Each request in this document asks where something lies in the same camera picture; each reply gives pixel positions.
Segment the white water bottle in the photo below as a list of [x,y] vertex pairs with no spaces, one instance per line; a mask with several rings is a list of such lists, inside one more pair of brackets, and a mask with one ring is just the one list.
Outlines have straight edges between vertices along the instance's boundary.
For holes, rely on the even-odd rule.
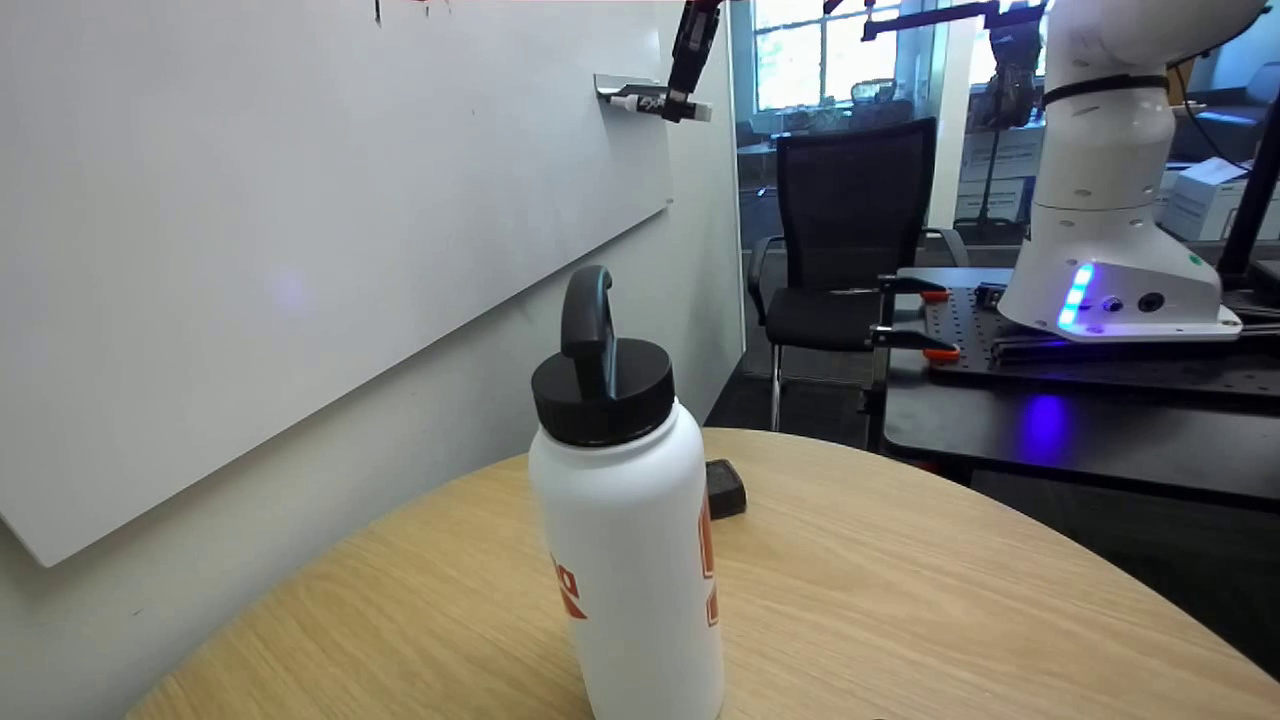
[[608,274],[565,297],[561,356],[532,374],[541,499],[576,661],[601,720],[712,720],[721,631],[702,444],[666,352],[615,342]]

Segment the wooden table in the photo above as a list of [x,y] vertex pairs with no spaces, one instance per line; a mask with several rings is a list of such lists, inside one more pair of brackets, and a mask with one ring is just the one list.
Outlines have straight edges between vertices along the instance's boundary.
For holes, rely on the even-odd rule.
[[[1190,618],[966,488],[769,432],[708,432],[725,720],[1280,715]],[[586,715],[525,461],[480,470],[258,596],[137,715]]]

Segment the desk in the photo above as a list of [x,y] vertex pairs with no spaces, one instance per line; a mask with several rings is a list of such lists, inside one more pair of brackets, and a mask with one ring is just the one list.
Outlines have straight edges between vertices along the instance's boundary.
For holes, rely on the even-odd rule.
[[[1003,283],[1009,270],[907,270],[907,277],[980,287]],[[1275,432],[1280,419],[1257,414],[1068,390],[965,390],[928,380],[919,352],[888,359],[883,444],[898,455],[1280,499]]]
[[[1275,715],[1280,683],[1071,539],[919,470],[708,432],[725,715]],[[586,715],[525,461],[297,571],[137,715]]]

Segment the office chair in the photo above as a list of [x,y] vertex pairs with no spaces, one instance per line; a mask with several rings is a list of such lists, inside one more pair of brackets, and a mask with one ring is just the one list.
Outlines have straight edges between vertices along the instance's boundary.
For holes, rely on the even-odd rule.
[[[769,427],[779,427],[785,350],[871,352],[881,277],[917,261],[930,194],[937,119],[774,141],[785,237],[756,246],[747,292],[773,342]],[[787,287],[769,292],[769,248],[787,248]]]

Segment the white robot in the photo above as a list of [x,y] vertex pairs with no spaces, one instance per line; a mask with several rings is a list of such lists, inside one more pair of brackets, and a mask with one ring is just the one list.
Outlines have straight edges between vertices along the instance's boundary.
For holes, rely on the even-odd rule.
[[1245,32],[1264,0],[1057,0],[1045,162],[1000,317],[1077,344],[1234,342],[1221,277],[1156,229],[1173,146],[1164,70]]

